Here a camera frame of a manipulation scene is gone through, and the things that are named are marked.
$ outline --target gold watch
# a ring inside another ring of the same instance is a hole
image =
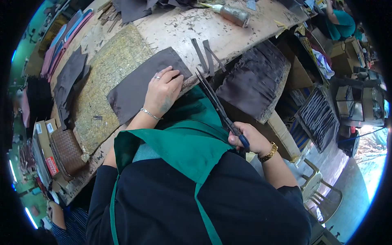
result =
[[[273,157],[275,155],[276,151],[278,150],[278,146],[274,142],[271,142],[271,145],[272,145],[272,149],[266,156],[263,156],[262,158],[257,156],[257,158],[259,159],[259,161],[261,163],[263,163],[263,162],[269,160],[271,157]]]

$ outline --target hand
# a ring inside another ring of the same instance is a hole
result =
[[[148,84],[146,98],[144,100],[143,108],[148,110],[154,116],[161,118],[176,101],[181,91],[183,75],[177,76],[180,71],[174,70],[169,66],[162,71],[156,73]]]
[[[234,125],[248,139],[250,151],[258,154],[260,158],[266,156],[272,150],[271,143],[252,125],[243,122],[234,122]],[[235,145],[237,150],[243,147],[238,136],[233,135],[231,131],[229,133],[229,143]]]

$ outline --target woven leather bag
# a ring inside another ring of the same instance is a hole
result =
[[[57,166],[67,181],[73,180],[87,164],[80,158],[83,151],[72,130],[63,131],[59,128],[54,131],[50,138],[50,147]]]

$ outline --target glue bottle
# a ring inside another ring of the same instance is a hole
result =
[[[212,11],[214,11],[215,13],[220,14],[224,18],[230,20],[236,25],[241,26],[242,28],[247,27],[249,24],[250,13],[248,11],[236,7],[227,6],[227,5],[223,6],[220,4],[205,4],[205,3],[200,3],[200,4],[210,7]]]

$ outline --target plastic chair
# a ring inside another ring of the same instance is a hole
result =
[[[312,201],[317,205],[320,209],[321,214],[323,216],[323,220],[320,221],[321,224],[327,222],[339,208],[340,203],[343,199],[343,193],[336,189],[335,187],[331,186],[327,182],[323,180],[323,175],[320,173],[320,170],[312,164],[309,160],[304,159],[304,162],[309,165],[313,169],[313,173],[311,176],[302,175],[302,177],[306,180],[306,182],[301,186],[302,196],[303,196],[303,203],[305,208],[313,215],[313,212],[310,208],[306,205],[306,202]],[[331,189],[331,191],[335,191],[339,195],[338,201],[331,201],[327,199],[325,196],[318,192],[321,184],[326,185]]]

